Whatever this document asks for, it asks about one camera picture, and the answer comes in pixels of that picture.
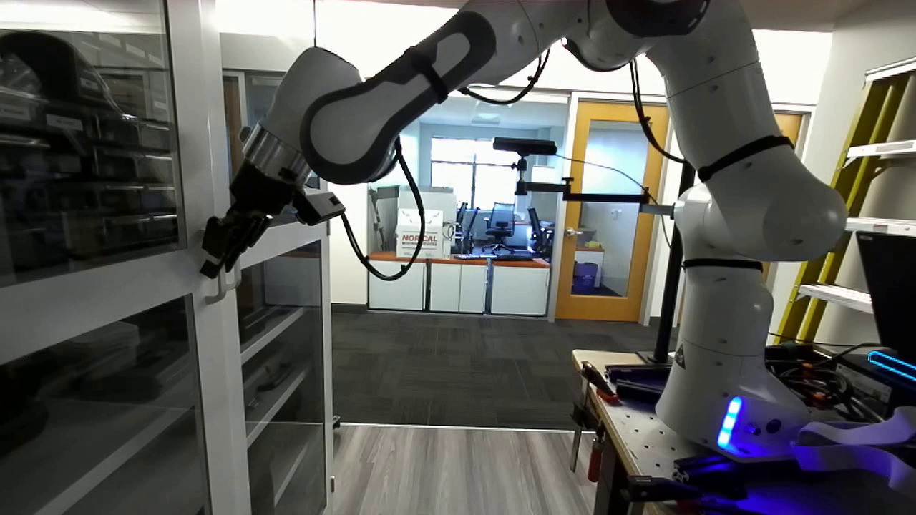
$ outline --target white wall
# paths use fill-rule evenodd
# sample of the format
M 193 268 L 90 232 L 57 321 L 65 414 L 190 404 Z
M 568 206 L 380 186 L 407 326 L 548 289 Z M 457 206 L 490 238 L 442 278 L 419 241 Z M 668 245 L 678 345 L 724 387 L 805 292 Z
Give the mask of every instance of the white wall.
M 861 100 L 864 73 L 878 65 L 890 65 L 907 56 L 916 56 L 916 2 L 914 0 L 881 0 L 867 2 L 860 12 L 850 12 L 844 19 L 837 22 L 832 32 L 832 56 L 825 73 L 821 103 L 815 109 L 807 155 L 805 163 L 821 178 L 831 181 L 838 163 L 842 142 L 854 122 L 854 115 Z M 870 203 L 864 213 L 884 213 L 884 218 L 916 218 L 916 178 L 914 172 L 881 173 L 870 189 Z M 850 252 L 854 259 L 842 268 L 842 282 L 864 285 L 861 265 L 857 259 L 857 248 Z M 779 265 L 777 274 L 777 315 L 772 331 L 779 329 L 779 316 L 791 285 L 797 281 L 798 265 Z M 877 337 L 872 321 L 867 315 L 828 306 L 821 331 L 815 339 L 870 339 Z
M 227 32 L 224 68 L 287 72 L 296 55 L 313 43 L 309 2 L 303 0 L 217 0 L 217 6 L 221 28 Z M 449 15 L 452 9 L 319 2 L 319 43 L 353 59 L 366 78 L 396 59 L 407 45 L 436 32 Z M 831 35 L 758 32 L 755 38 L 772 100 L 785 105 L 814 105 L 821 92 Z M 506 85 L 522 85 L 526 73 L 529 68 L 519 72 L 506 79 Z M 631 96 L 626 72 L 588 72 L 562 49 L 553 52 L 550 68 L 542 78 L 542 88 Z M 661 73 L 653 65 L 645 65 L 645 93 L 665 96 Z M 346 192 L 346 199 L 353 203 L 361 203 L 361 196 L 363 193 Z M 366 221 L 354 218 L 353 223 L 357 235 L 366 235 Z M 341 245 L 341 238 L 331 238 L 331 248 L 331 301 L 363 304 L 363 272 L 353 268 L 354 259 L 349 258 L 349 248 Z M 659 306 L 661 281 L 651 282 L 655 282 L 651 306 Z

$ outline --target yellow ladder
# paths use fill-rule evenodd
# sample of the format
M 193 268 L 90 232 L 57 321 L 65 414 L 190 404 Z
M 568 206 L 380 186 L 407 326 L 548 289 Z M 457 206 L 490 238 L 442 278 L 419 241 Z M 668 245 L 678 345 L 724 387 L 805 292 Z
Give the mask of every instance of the yellow ladder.
M 838 155 L 838 166 L 831 182 L 844 196 L 850 218 L 861 211 L 870 181 L 878 173 L 881 159 L 878 158 L 850 159 L 848 155 L 854 145 L 888 142 L 895 112 L 907 92 L 907 83 L 911 83 L 911 73 L 890 73 L 890 78 L 877 73 L 867 79 L 860 118 L 850 125 L 848 142 Z M 814 342 L 828 304 L 819 296 L 801 294 L 801 285 L 837 282 L 848 244 L 850 244 L 850 235 L 844 235 L 825 258 L 801 264 L 791 301 L 781 312 L 779 339 Z

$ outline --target blue light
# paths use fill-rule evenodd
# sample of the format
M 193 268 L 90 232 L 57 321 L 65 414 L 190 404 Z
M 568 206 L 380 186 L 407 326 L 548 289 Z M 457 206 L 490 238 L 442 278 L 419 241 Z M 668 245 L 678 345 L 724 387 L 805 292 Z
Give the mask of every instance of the blue light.
M 901 361 L 901 358 L 894 358 L 894 355 L 888 355 L 881 348 L 867 351 L 867 362 L 878 365 L 878 369 L 884 369 L 884 372 L 890 372 L 895 378 L 905 378 L 905 381 L 916 382 L 916 365 Z
M 716 444 L 719 444 L 721 448 L 728 448 L 728 447 L 734 444 L 734 431 L 736 431 L 742 407 L 745 407 L 745 399 L 742 399 L 742 397 L 734 397 L 734 399 L 728 404 L 728 409 L 724 409 L 721 429 L 719 429 L 719 437 L 716 437 Z

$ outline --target window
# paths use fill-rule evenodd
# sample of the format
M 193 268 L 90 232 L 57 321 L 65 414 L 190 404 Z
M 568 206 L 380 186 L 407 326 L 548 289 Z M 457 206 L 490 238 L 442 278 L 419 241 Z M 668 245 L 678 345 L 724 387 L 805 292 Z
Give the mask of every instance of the window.
M 496 152 L 493 136 L 457 141 L 432 136 L 432 186 L 454 192 L 457 203 L 493 206 L 516 203 L 519 159 L 513 152 Z

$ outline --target white robotic arm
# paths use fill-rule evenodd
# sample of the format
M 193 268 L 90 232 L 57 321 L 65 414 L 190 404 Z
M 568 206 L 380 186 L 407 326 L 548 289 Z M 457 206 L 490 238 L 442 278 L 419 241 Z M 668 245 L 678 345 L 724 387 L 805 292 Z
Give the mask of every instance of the white robotic arm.
M 685 158 L 702 166 L 705 186 L 676 208 L 688 306 L 661 419 L 745 461 L 781 458 L 805 409 L 762 362 L 769 321 L 762 259 L 825 254 L 844 229 L 844 203 L 779 133 L 739 0 L 469 0 L 369 79 L 306 49 L 246 145 L 230 218 L 276 213 L 298 199 L 309 172 L 331 182 L 379 181 L 407 122 L 452 88 L 516 73 L 562 38 L 599 72 L 651 55 Z

